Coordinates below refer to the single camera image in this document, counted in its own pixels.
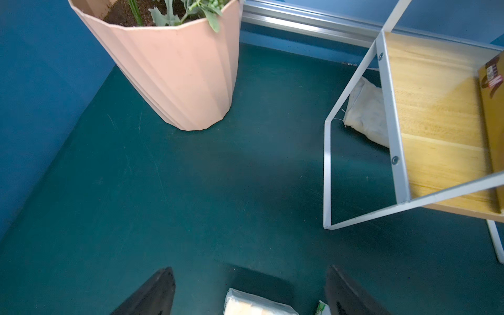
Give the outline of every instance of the white metal frame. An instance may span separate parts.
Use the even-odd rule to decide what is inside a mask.
[[[410,4],[411,0],[399,0],[389,18],[383,25],[378,37],[373,41],[368,52],[362,59],[352,78],[336,101],[333,109],[329,113],[324,123],[324,228],[328,230],[336,230],[349,225],[377,219],[383,216],[394,213],[410,210],[417,207],[423,207],[432,203],[443,201],[446,199],[455,198],[458,196],[475,193],[489,188],[504,185],[504,171],[494,173],[483,178],[469,181],[467,183],[457,185],[445,190],[435,192],[416,199],[411,199],[409,191],[408,173],[404,159],[404,151],[401,140],[401,131],[399,120],[397,117],[396,101],[394,96],[394,88],[392,85],[392,77],[390,75],[390,65],[385,45],[385,32],[390,32],[400,17]],[[378,64],[380,67],[380,78],[382,81],[382,89],[385,101],[385,112],[387,117],[387,127],[390,142],[390,156],[392,163],[392,173],[394,176],[394,188],[396,192],[397,204],[376,210],[353,219],[349,219],[340,223],[331,224],[331,122],[336,113],[341,109],[341,106],[346,101],[350,92],[353,90],[359,79],[364,74],[374,56],[379,55]],[[486,220],[490,237],[495,248],[497,259],[501,264],[504,264],[504,249],[495,226],[495,222]]]

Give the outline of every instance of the package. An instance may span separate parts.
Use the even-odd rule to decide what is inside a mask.
[[[319,305],[317,306],[317,310],[315,311],[315,315],[331,315],[331,310],[329,309],[329,305],[325,304],[322,301],[319,301]]]
[[[494,172],[504,170],[504,51],[478,71],[490,159]],[[504,210],[504,186],[497,187],[500,212]]]
[[[224,315],[299,315],[292,307],[263,297],[229,289]]]
[[[382,89],[362,77],[348,96],[343,123],[368,139],[389,147],[387,117]]]

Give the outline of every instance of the shelf leg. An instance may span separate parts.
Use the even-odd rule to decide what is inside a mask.
[[[368,214],[364,214],[358,217],[355,217],[350,220],[346,220],[340,223],[336,223],[331,225],[331,209],[329,209],[329,224],[326,223],[326,219],[324,218],[324,229],[327,230],[336,230],[342,227],[354,225],[357,223],[381,218],[387,215],[391,215],[394,213],[410,210],[413,208],[423,207],[426,205],[434,204],[446,199],[455,198],[462,195],[472,194],[475,192],[479,192],[485,189],[497,187],[504,185],[504,171],[500,171],[498,173],[493,173],[491,175],[487,175],[483,178],[469,181],[464,184],[460,184],[451,188],[444,189],[439,192],[435,192],[426,196],[422,196],[413,200],[409,200],[406,202],[402,202],[400,204],[396,204],[390,207],[386,207],[380,210],[376,210],[370,212]],[[497,232],[497,228],[495,227],[495,222],[487,220],[488,228],[490,230],[490,235],[492,236],[493,246],[495,247],[495,251],[497,253],[497,257],[499,261],[504,262],[504,251],[502,251],[502,244],[500,242],[499,234]]]
[[[488,231],[490,232],[490,237],[492,238],[493,248],[495,249],[495,254],[497,255],[497,260],[504,264],[504,249],[502,248],[502,243],[500,241],[499,232],[495,226],[495,221],[486,220],[488,225]]]
[[[341,93],[340,97],[334,104],[333,109],[329,113],[324,123],[324,227],[331,225],[331,122],[334,117],[345,103],[346,99],[352,92],[353,88],[359,81],[359,79],[366,71],[367,67],[376,56],[376,41],[371,44],[371,47],[367,51],[366,55],[362,59],[361,63],[352,75],[352,78],[348,82],[347,86]]]
[[[401,16],[403,16],[403,13],[404,11],[406,11],[406,8],[409,6],[410,2],[411,0],[397,1],[396,6],[394,7],[389,17],[385,21],[385,24],[383,24],[382,30],[384,32],[392,32]]]

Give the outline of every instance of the pink flower pot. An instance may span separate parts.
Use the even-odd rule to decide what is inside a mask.
[[[238,68],[242,10],[238,0],[222,10],[219,33],[207,19],[175,27],[112,25],[101,19],[113,0],[69,2],[165,122],[182,130],[202,130],[228,112]]]

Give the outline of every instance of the green floor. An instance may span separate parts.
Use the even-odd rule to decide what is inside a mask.
[[[0,244],[0,313],[107,314],[172,266],[174,315],[221,314],[229,287],[310,315],[329,264],[393,314],[503,313],[484,220],[322,228],[323,122],[353,70],[243,45],[229,113],[184,132],[114,69]],[[333,126],[333,222],[392,204],[388,151]]]

